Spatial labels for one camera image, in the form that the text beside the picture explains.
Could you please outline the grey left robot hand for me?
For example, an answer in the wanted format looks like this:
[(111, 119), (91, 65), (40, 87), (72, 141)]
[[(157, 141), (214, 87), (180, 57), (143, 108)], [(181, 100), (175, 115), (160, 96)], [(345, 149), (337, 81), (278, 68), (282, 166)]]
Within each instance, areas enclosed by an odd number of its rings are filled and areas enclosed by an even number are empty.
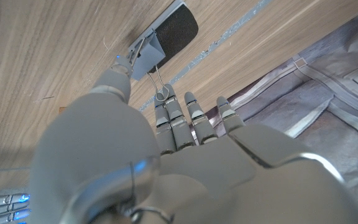
[(301, 142), (245, 125), (218, 99), (226, 134), (167, 152), (129, 106), (117, 57), (45, 130), (30, 171), (29, 223), (358, 223), (340, 173)]

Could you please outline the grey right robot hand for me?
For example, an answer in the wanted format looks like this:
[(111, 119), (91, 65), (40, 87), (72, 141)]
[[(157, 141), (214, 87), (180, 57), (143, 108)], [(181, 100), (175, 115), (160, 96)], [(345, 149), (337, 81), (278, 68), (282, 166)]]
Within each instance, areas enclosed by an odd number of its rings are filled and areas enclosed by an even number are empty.
[(29, 194), (0, 195), (0, 224), (27, 224), (30, 215)]

